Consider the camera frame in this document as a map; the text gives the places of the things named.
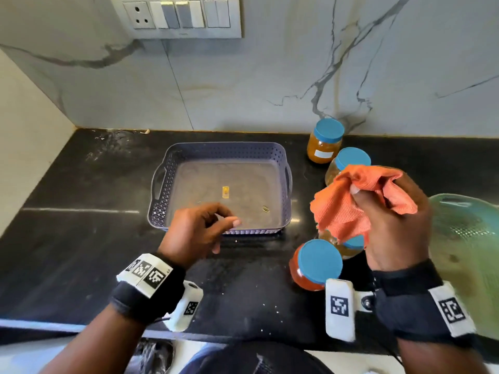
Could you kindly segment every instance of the glass jar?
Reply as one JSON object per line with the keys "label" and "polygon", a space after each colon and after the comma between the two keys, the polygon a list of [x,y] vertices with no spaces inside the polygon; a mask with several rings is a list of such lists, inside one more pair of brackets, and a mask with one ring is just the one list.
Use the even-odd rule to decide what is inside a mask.
{"label": "glass jar", "polygon": [[340,244],[338,243],[338,240],[326,230],[319,232],[319,239],[326,240],[333,244],[343,260],[348,260],[364,250],[364,236],[362,235],[355,236],[345,241],[343,244]]}
{"label": "glass jar", "polygon": [[329,186],[333,182],[334,177],[338,176],[348,164],[371,165],[371,157],[365,151],[355,147],[346,147],[340,150],[327,169],[324,178],[326,186]]}
{"label": "glass jar", "polygon": [[334,245],[314,239],[300,245],[290,260],[293,281],[302,289],[324,290],[329,278],[338,278],[343,260]]}
{"label": "glass jar", "polygon": [[317,164],[329,163],[338,154],[345,128],[332,118],[321,119],[310,134],[307,155]]}

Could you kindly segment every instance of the black countertop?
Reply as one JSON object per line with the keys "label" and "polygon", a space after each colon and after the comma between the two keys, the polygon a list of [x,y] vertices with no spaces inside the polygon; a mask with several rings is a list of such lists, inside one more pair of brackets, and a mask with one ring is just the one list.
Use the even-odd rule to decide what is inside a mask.
{"label": "black countertop", "polygon": [[[186,333],[162,323],[153,338],[213,342],[277,340],[304,349],[386,354],[396,350],[372,314],[357,313],[357,341],[325,333],[324,293],[291,280],[288,261],[316,234],[309,202],[324,187],[327,165],[306,158],[308,135],[276,133],[78,130],[0,238],[0,326],[78,332],[107,304],[116,274],[155,250],[164,232],[147,222],[150,182],[166,149],[179,142],[270,141],[284,146],[293,175],[292,218],[270,236],[227,236],[222,251],[198,262],[187,279],[205,293]],[[428,195],[458,193],[499,203],[499,140],[344,139],[373,164],[401,168]],[[367,290],[365,255],[346,261],[342,278]],[[496,341],[482,339],[499,362]]]}

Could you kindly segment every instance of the hand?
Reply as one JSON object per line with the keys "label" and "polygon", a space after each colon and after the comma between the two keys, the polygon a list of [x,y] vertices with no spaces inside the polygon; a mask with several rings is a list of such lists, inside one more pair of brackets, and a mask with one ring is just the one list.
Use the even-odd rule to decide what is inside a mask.
{"label": "hand", "polygon": [[406,173],[395,183],[416,203],[416,214],[399,215],[384,206],[374,192],[350,187],[353,199],[371,222],[366,256],[372,270],[406,269],[429,257],[432,213],[428,197]]}
{"label": "hand", "polygon": [[[218,220],[216,214],[224,218]],[[179,209],[158,252],[187,270],[210,251],[219,253],[222,233],[240,224],[238,217],[217,202]]]}

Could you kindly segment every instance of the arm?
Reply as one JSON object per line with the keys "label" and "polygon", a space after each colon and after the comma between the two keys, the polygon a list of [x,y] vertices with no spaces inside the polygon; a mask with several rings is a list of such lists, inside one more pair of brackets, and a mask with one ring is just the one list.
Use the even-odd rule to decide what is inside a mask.
{"label": "arm", "polygon": [[[394,272],[411,268],[429,258],[431,208],[427,196],[409,176],[396,180],[418,205],[416,214],[398,215],[385,207],[371,191],[350,188],[357,205],[371,222],[367,263],[373,271]],[[485,374],[482,358],[473,349],[398,339],[408,374]]]}
{"label": "arm", "polygon": [[[219,203],[178,210],[158,251],[187,270],[210,251],[218,253],[221,234],[239,224]],[[145,328],[108,305],[41,374],[123,373]]]}

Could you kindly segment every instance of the cleaning cloth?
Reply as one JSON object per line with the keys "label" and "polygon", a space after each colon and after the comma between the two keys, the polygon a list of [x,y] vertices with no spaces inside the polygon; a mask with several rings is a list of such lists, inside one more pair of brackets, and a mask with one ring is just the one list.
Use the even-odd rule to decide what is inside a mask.
{"label": "cleaning cloth", "polygon": [[342,243],[357,235],[364,235],[365,245],[371,223],[364,211],[357,206],[350,194],[350,185],[361,190],[374,191],[381,202],[399,214],[415,214],[418,207],[394,180],[402,177],[400,169],[383,166],[348,165],[327,188],[315,194],[310,203],[319,231],[328,230]]}

